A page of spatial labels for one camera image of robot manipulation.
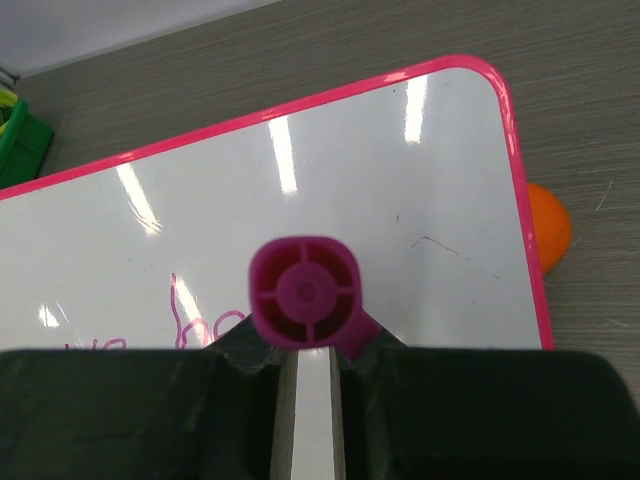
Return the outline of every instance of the green container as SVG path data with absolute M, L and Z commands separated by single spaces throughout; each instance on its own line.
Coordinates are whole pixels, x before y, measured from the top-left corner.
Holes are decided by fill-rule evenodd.
M 36 178 L 52 136 L 53 130 L 29 113 L 26 102 L 18 100 L 0 136 L 0 188 Z

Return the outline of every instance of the gray wooden table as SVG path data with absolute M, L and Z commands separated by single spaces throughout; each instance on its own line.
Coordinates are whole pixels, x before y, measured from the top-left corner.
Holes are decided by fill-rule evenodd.
M 58 133 L 48 174 L 436 56 L 484 57 L 513 90 L 530 180 L 573 219 L 546 279 L 557 344 L 607 357 L 638 401 L 639 29 L 628 0 L 283 0 L 18 93 Z

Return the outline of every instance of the white writing surface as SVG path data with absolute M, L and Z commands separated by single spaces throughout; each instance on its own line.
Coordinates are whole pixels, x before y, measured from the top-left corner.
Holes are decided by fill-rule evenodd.
M 204 346 L 303 234 L 407 343 L 539 348 L 507 148 L 491 83 L 449 68 L 8 198 L 0 348 Z

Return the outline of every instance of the pink whiteboard frame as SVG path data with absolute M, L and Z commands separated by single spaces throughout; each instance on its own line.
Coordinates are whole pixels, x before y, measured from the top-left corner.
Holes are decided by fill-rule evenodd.
M 542 269 L 540 268 L 540 259 L 538 258 L 538 249 L 536 247 L 536 240 L 533 231 L 533 219 L 531 217 L 531 209 L 529 205 L 527 179 L 524 164 L 522 162 L 522 152 L 520 150 L 520 140 L 518 138 L 516 127 L 513 99 L 502 75 L 492 65 L 477 57 L 469 55 L 449 55 L 410 67 L 401 68 L 391 73 L 378 75 L 366 80 L 327 90 L 326 92 L 301 98 L 277 107 L 268 108 L 260 112 L 251 113 L 216 125 L 194 130 L 193 132 L 178 135 L 177 137 L 169 138 L 129 152 L 107 157 L 70 170 L 0 190 L 0 200 L 5 200 L 7 198 L 15 197 L 16 195 L 23 195 L 41 188 L 67 182 L 74 178 L 113 168 L 123 163 L 133 162 L 152 155 L 157 155 L 159 153 L 166 152 L 167 150 L 183 147 L 194 142 L 222 135 L 223 133 L 249 127 L 275 117 L 318 107 L 329 102 L 342 100 L 370 90 L 402 82 L 413 77 L 434 73 L 448 68 L 467 68 L 481 74 L 491 83 L 496 95 L 498 96 L 505 140 L 507 143 L 507 152 L 511 165 L 511 176 L 513 178 L 518 214 L 520 216 L 520 225 L 522 227 L 522 239 L 524 241 L 527 265 L 529 268 L 531 291 L 538 320 L 540 344 L 543 349 L 552 349 L 554 342 L 551 330 L 551 320 L 549 317 L 549 309 L 547 306 L 544 282 L 542 279 Z

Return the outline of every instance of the orange ball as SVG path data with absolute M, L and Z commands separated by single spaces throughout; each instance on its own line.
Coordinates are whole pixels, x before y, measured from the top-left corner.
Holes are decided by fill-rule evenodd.
M 571 244 L 569 212 L 556 196 L 540 185 L 527 184 L 542 273 L 560 261 Z

